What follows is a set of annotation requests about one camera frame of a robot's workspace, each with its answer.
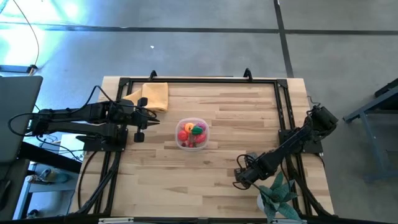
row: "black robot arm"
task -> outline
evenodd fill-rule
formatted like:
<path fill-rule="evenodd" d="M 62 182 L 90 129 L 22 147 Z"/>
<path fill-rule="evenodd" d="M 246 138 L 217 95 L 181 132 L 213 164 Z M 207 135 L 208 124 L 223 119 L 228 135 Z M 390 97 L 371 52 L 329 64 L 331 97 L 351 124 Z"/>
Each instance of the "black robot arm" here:
<path fill-rule="evenodd" d="M 306 142 L 320 141 L 336 128 L 338 119 L 325 107 L 314 106 L 307 114 L 304 125 L 291 130 L 289 138 L 277 149 L 264 152 L 258 157 L 255 153 L 242 155 L 245 158 L 246 167 L 239 165 L 240 168 L 234 170 L 236 181 L 233 184 L 236 186 L 240 183 L 243 188 L 238 188 L 248 189 L 256 180 L 267 179 L 275 174 L 286 156 L 301 152 Z"/>
<path fill-rule="evenodd" d="M 84 150 L 101 148 L 113 151 L 109 148 L 110 145 L 123 148 L 122 144 L 126 142 L 127 129 L 123 126 L 137 126 L 134 141 L 143 142 L 144 133 L 141 130 L 159 123 L 155 113 L 143 107 L 146 104 L 147 98 L 141 98 L 137 106 L 132 101 L 121 100 L 87 104 L 79 109 L 44 109 L 32 115 L 28 131 L 34 136 L 57 131 L 85 134 L 86 136 L 78 136 L 79 140 L 86 143 Z"/>

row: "gray floor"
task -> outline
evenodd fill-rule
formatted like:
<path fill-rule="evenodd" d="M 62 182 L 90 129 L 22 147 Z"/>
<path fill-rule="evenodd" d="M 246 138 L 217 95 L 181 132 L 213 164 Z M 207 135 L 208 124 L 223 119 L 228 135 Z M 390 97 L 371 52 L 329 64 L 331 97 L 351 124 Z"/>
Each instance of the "gray floor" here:
<path fill-rule="evenodd" d="M 26 5 L 22 9 L 28 17 L 42 23 L 277 28 L 271 0 L 18 2 Z M 288 29 L 398 29 L 398 2 L 392 0 L 281 0 L 280 6 Z M 43 13 L 51 8 L 52 13 Z M 0 21 L 23 21 L 23 17 L 6 6 Z M 37 103 L 41 108 L 80 106 L 105 75 L 149 75 L 155 69 L 162 76 L 240 77 L 249 67 L 255 77 L 287 76 L 278 34 L 43 30 L 37 34 L 37 75 L 44 77 Z M 288 35 L 287 42 L 294 76 L 304 78 L 308 94 L 339 118 L 397 78 L 398 36 Z M 31 64 L 36 54 L 34 44 L 28 27 L 0 30 L 0 64 Z M 363 181 L 364 174 L 375 170 L 361 123 L 340 122 L 323 146 L 335 213 L 397 223 L 398 179 L 372 184 Z"/>

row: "wooden table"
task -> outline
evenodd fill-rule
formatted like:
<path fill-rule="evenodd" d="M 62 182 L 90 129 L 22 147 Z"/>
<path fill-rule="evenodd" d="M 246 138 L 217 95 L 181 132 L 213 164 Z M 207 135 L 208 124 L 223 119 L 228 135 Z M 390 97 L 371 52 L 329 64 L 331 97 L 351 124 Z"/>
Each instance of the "wooden table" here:
<path fill-rule="evenodd" d="M 102 88 L 113 99 L 119 78 L 103 80 Z M 295 123 L 301 126 L 309 109 L 304 81 L 291 78 L 288 84 Z M 135 83 L 132 90 L 141 85 Z M 106 98 L 100 95 L 99 100 Z M 202 118 L 210 126 L 210 141 L 202 151 L 186 152 L 175 143 L 177 123 L 188 117 Z M 129 127 L 114 193 L 113 217 L 265 218 L 257 208 L 258 190 L 238 190 L 232 182 L 238 155 L 260 154 L 279 145 L 280 127 L 272 85 L 169 83 L 169 111 L 158 113 L 158 118 L 159 125 L 145 130 L 143 143 L 133 142 L 136 128 Z M 88 165 L 81 189 L 83 203 L 98 185 L 103 156 L 104 153 L 97 153 Z M 302 154 L 302 160 L 309 189 L 333 213 L 321 160 L 309 154 Z M 274 177 L 270 177 L 257 184 L 270 186 L 273 181 Z M 304 212 L 299 190 L 298 194 Z M 105 190 L 102 207 L 107 195 Z M 76 201 L 72 211 L 77 208 Z"/>

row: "yellow cloth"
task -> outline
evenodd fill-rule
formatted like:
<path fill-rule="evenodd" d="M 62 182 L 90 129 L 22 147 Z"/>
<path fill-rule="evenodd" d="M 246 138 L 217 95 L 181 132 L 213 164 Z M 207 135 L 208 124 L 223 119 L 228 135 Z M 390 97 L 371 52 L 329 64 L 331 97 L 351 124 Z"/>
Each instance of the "yellow cloth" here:
<path fill-rule="evenodd" d="M 123 97 L 123 99 L 131 100 L 134 105 L 137 105 L 137 101 L 141 97 L 148 98 L 146 108 L 165 113 L 169 105 L 169 86 L 167 83 L 144 83 L 141 89 Z"/>

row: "plant leaf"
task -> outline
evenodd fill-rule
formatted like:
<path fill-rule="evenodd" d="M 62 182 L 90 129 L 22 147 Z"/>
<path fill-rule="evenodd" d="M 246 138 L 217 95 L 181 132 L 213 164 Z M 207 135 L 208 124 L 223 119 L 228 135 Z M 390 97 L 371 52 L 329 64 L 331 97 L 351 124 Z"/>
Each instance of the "plant leaf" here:
<path fill-rule="evenodd" d="M 263 212 L 267 215 L 267 223 L 271 223 L 275 218 L 276 210 L 272 209 L 270 205 L 264 204 Z"/>
<path fill-rule="evenodd" d="M 290 180 L 290 181 L 289 181 L 289 184 L 288 184 L 288 183 L 285 183 L 285 184 L 289 185 L 289 186 L 290 186 L 290 188 L 292 188 L 292 187 L 293 187 L 293 185 L 294 185 L 294 180 Z"/>
<path fill-rule="evenodd" d="M 282 172 L 279 172 L 276 175 L 274 183 L 271 185 L 270 189 L 274 190 L 274 189 L 280 187 L 282 185 L 283 181 L 284 181 L 284 175 L 282 174 Z"/>
<path fill-rule="evenodd" d="M 259 186 L 259 188 L 261 189 L 261 192 L 264 192 L 268 196 L 270 196 L 272 194 L 272 190 L 266 186 L 261 185 L 261 186 Z"/>
<path fill-rule="evenodd" d="M 292 186 L 294 180 L 290 180 L 289 183 L 284 183 L 282 186 L 274 189 L 271 194 L 271 199 L 274 202 L 284 202 L 283 199 L 287 196 L 290 192 L 289 184 Z"/>
<path fill-rule="evenodd" d="M 278 187 L 271 194 L 271 200 L 274 202 L 282 202 L 283 199 L 286 197 L 287 193 L 289 193 L 289 187 L 282 185 Z"/>
<path fill-rule="evenodd" d="M 271 200 L 271 198 L 270 198 L 268 195 L 261 194 L 261 198 L 262 198 L 262 203 L 263 203 L 263 204 L 268 204 L 268 205 L 270 205 L 272 208 L 275 209 L 275 211 L 278 210 L 278 208 L 279 208 L 279 203 L 273 202 L 273 201 Z"/>
<path fill-rule="evenodd" d="M 297 194 L 294 192 L 289 192 L 289 193 L 287 193 L 285 198 L 282 200 L 282 202 L 288 202 L 288 201 L 292 200 L 293 198 L 297 198 Z"/>
<path fill-rule="evenodd" d="M 287 203 L 281 203 L 278 208 L 278 212 L 288 219 L 293 219 L 302 222 L 296 210 L 294 210 L 294 208 L 292 208 Z"/>

